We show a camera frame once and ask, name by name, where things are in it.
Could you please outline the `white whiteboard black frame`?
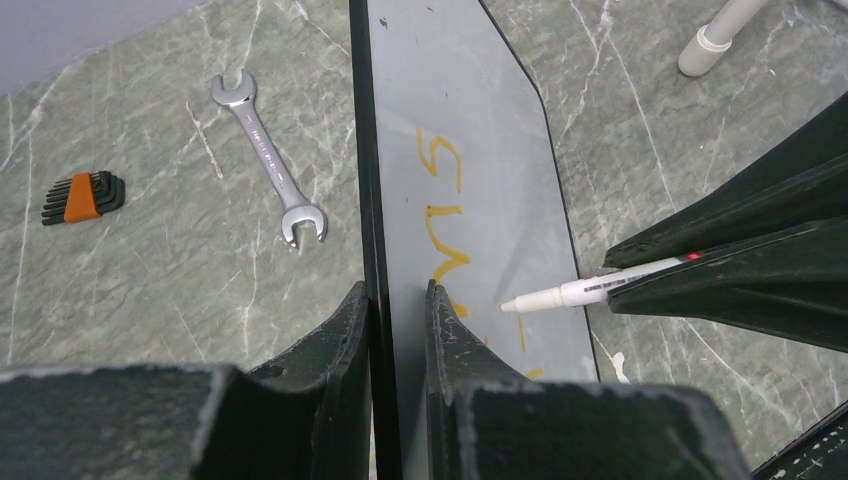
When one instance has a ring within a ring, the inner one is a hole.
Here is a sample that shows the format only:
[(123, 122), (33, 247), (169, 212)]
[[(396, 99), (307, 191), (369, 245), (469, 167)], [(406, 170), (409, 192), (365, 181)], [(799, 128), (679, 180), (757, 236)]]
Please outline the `white whiteboard black frame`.
[(504, 314), (573, 279), (538, 88), (480, 1), (349, 5), (377, 474), (426, 479), (427, 285), (519, 373), (599, 378), (582, 308)]

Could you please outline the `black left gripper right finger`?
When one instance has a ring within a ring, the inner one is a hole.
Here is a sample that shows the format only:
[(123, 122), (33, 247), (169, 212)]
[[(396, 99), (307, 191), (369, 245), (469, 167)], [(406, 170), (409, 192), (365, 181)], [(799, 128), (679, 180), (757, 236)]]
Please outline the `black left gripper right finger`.
[(502, 361), (435, 282), (425, 303), (434, 479), (745, 479), (730, 426), (699, 390), (545, 383)]

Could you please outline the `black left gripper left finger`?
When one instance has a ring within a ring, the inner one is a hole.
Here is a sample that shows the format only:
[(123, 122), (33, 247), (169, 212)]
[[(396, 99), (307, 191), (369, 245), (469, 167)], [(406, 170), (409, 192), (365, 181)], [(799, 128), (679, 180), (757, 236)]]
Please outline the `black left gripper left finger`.
[(1, 374), (5, 479), (365, 479), (368, 299), (250, 372), (227, 364)]

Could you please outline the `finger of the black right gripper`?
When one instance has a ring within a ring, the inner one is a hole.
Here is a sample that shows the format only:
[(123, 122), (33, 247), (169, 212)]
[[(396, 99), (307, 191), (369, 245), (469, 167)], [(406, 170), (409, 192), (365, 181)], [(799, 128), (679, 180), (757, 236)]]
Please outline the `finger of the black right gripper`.
[(689, 207), (609, 248), (626, 268), (847, 212), (847, 98), (839, 97), (766, 154)]
[(729, 246), (612, 290), (619, 314), (693, 317), (847, 350), (847, 221), (831, 218)]

